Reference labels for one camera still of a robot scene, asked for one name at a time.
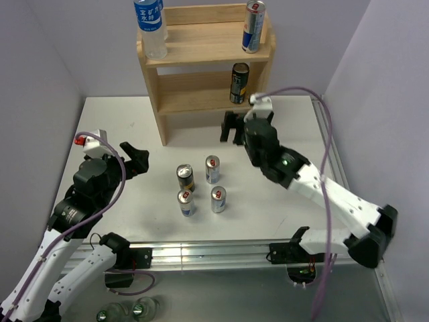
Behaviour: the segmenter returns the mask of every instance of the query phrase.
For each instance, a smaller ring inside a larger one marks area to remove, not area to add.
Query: energy drink can
[[[247,3],[242,48],[249,54],[259,49],[264,15],[265,4],[262,1],[250,0]]]
[[[225,202],[227,201],[227,191],[222,186],[216,186],[212,189],[212,211],[221,213],[225,210]]]
[[[190,217],[195,214],[195,203],[192,192],[188,189],[179,191],[177,194],[180,210],[185,217]]]
[[[242,104],[246,96],[246,86],[249,80],[249,65],[238,62],[233,66],[231,77],[231,92],[229,99],[236,104]]]
[[[189,164],[181,164],[176,170],[177,179],[181,189],[195,190],[194,171]]]
[[[208,156],[206,158],[206,179],[210,184],[219,181],[221,176],[221,161],[217,156]]]

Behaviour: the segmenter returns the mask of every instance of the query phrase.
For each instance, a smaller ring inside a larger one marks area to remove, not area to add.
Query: robotic arm
[[[107,141],[106,132],[92,132]],[[91,229],[101,217],[79,227],[60,240],[49,254],[43,258],[46,248],[62,233],[92,217],[104,209],[121,182],[122,172],[118,159],[99,141],[91,137],[80,137],[75,144],[83,147],[84,162],[73,176],[73,185],[68,189],[65,198],[54,208],[48,221],[48,228],[38,252],[27,271],[15,287],[14,291],[0,306],[0,319],[3,321],[7,313],[12,313],[6,321],[60,321],[60,314],[82,290],[85,282],[93,280],[106,269],[131,262],[127,257],[129,242],[122,237],[110,233],[102,238],[101,245],[70,274],[58,281],[61,271],[71,255],[88,237]],[[137,150],[128,142],[120,147],[130,157],[125,162],[126,179],[146,173],[149,168],[149,152]],[[41,265],[32,282],[25,282],[36,265]],[[14,302],[21,289],[25,292],[16,305]]]
[[[271,126],[274,115],[271,98],[257,99],[252,95],[250,104],[252,109],[242,117],[233,113],[225,115],[221,141],[227,140],[230,128],[236,128],[234,143],[244,145],[252,165],[259,167],[265,177],[325,207],[317,167],[305,156],[279,143],[277,130]],[[361,265],[377,267],[395,233],[396,209],[365,201],[329,178],[324,181],[332,214],[348,228],[332,232],[332,252],[348,252]],[[301,227],[276,255],[305,258],[323,253],[325,245],[325,230]]]

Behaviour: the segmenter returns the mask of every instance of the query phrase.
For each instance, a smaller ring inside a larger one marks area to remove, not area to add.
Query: blue bottle label
[[[161,28],[161,10],[158,1],[151,5],[139,5],[134,3],[135,13],[139,27],[145,32],[154,32]]]

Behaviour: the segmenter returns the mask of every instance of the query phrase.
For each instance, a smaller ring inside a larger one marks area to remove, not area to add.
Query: wooden shelf
[[[268,14],[259,50],[248,54],[241,48],[246,4],[166,7],[167,56],[151,60],[137,33],[137,55],[145,78],[163,145],[168,141],[167,115],[198,111],[243,111],[230,102],[231,71],[158,75],[157,68],[195,64],[247,62],[250,67],[247,94],[262,92],[268,82],[275,52],[275,35]]]
[[[247,54],[241,48],[243,22],[169,25],[167,56],[146,60],[148,68],[219,62],[266,62],[271,48],[265,42],[259,50]]]
[[[242,111],[249,109],[229,100],[231,72],[195,72],[159,76],[160,115],[197,111]]]

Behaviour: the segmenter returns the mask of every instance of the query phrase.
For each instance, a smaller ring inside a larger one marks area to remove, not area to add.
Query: silver can
[[[206,180],[210,184],[219,181],[221,177],[221,161],[217,156],[208,156],[206,158]]]
[[[176,169],[177,179],[181,189],[195,190],[194,171],[189,164],[181,164]]]
[[[225,210],[225,203],[227,201],[227,191],[222,186],[216,186],[212,189],[212,211],[221,213]]]
[[[192,196],[191,190],[184,189],[179,191],[177,194],[177,200],[183,216],[190,217],[195,214],[194,196]]]
[[[262,1],[250,0],[246,5],[242,48],[247,53],[257,52],[261,41],[265,4]]]

